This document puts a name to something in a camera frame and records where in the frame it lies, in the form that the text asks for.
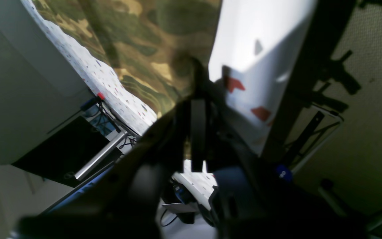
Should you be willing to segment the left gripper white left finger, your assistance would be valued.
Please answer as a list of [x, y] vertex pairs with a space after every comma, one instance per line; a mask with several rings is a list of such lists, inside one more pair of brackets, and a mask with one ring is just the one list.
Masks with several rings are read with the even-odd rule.
[[190, 100], [180, 102], [91, 189], [61, 208], [22, 218], [14, 239], [161, 239], [156, 213], [171, 176], [183, 168]]

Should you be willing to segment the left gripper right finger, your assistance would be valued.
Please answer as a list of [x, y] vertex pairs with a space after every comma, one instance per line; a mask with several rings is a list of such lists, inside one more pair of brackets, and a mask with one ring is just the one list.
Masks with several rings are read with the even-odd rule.
[[217, 182], [209, 204], [217, 239], [369, 238], [360, 219], [337, 215], [253, 153], [221, 115], [226, 104], [207, 69], [195, 58], [191, 63], [195, 96], [206, 105], [206, 160]]

